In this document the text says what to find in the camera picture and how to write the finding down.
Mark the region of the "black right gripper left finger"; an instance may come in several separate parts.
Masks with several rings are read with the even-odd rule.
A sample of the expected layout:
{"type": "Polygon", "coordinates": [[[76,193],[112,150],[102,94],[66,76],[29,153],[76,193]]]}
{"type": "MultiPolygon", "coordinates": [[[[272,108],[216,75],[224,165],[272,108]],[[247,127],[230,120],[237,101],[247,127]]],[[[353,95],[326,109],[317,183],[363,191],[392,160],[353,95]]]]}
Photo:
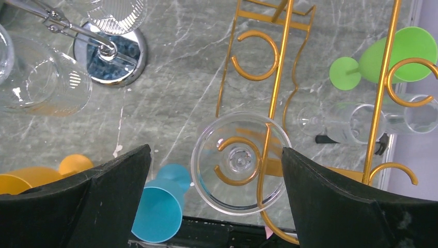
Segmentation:
{"type": "Polygon", "coordinates": [[[65,179],[1,195],[1,247],[127,247],[150,153],[145,144],[65,179]]]}

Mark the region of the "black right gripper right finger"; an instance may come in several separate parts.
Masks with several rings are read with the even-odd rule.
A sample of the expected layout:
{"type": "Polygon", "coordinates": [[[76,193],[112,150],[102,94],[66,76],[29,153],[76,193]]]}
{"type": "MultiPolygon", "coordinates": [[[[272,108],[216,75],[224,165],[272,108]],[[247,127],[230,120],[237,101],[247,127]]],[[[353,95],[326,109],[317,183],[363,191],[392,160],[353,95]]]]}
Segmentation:
{"type": "Polygon", "coordinates": [[[373,188],[292,148],[281,158],[300,247],[437,247],[437,202],[373,188]]]}

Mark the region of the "blue plastic wine glass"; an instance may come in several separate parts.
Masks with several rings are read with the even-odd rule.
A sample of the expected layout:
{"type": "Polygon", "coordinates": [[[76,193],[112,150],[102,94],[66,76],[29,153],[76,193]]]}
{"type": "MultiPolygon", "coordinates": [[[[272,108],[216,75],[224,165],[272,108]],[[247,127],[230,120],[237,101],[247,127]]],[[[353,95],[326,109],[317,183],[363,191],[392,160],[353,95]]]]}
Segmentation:
{"type": "Polygon", "coordinates": [[[156,178],[143,188],[132,234],[149,243],[162,243],[172,238],[181,227],[184,195],[190,183],[190,174],[184,166],[163,166],[156,178]]]}

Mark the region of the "orange plastic wine glass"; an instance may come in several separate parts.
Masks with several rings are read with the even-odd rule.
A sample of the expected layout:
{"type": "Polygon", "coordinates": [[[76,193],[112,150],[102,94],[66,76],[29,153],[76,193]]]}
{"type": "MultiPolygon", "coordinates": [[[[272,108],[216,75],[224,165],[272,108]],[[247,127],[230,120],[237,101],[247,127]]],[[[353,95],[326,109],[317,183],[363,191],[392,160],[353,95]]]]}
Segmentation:
{"type": "Polygon", "coordinates": [[[32,186],[22,178],[9,174],[1,174],[1,194],[17,195],[32,186]]]}
{"type": "Polygon", "coordinates": [[[93,168],[93,162],[88,157],[82,154],[72,154],[61,161],[58,169],[43,166],[31,166],[3,174],[14,175],[22,178],[27,181],[32,188],[35,188],[91,168],[93,168]]]}

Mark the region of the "clear wine glass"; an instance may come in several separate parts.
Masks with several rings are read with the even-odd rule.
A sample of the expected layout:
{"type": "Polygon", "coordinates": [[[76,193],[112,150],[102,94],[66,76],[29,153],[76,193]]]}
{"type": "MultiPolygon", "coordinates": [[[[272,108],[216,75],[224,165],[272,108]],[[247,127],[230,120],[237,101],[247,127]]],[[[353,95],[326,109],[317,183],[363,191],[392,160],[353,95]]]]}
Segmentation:
{"type": "Polygon", "coordinates": [[[341,142],[368,143],[374,105],[368,103],[339,102],[323,109],[309,105],[300,110],[297,121],[307,135],[325,133],[341,142]]]}
{"type": "Polygon", "coordinates": [[[388,134],[426,134],[437,127],[437,101],[421,107],[404,107],[389,96],[383,99],[382,111],[388,134]]]}
{"type": "Polygon", "coordinates": [[[276,203],[285,192],[281,166],[290,139],[274,120],[235,112],[203,121],[191,157],[201,198],[228,215],[249,215],[276,203]]]}

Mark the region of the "green plastic wine glass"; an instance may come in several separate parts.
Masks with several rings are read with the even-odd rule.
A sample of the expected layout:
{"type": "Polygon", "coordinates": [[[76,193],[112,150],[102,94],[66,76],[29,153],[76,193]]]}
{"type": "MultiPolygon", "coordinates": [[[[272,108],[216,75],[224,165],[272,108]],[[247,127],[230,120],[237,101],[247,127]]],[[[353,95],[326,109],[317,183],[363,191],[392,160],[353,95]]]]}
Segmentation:
{"type": "MultiPolygon", "coordinates": [[[[355,88],[361,79],[378,83],[385,45],[386,38],[378,40],[362,54],[359,61],[352,57],[336,59],[329,70],[331,83],[340,90],[355,88]]],[[[437,62],[437,44],[428,31],[410,26],[395,33],[389,66],[392,67],[407,58],[423,58],[433,63],[437,62]]],[[[395,72],[392,83],[416,82],[426,78],[430,73],[431,71],[423,65],[406,64],[395,72]]]]}

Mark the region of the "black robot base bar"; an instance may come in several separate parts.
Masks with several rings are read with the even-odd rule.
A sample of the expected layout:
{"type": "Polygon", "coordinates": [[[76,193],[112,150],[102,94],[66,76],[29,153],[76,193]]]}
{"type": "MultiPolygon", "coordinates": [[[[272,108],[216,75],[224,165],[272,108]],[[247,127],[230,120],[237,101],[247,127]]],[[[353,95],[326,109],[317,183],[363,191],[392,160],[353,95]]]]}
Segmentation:
{"type": "Polygon", "coordinates": [[[130,236],[127,247],[299,247],[276,235],[266,237],[258,225],[184,216],[180,230],[163,243],[140,241],[130,236]]]}

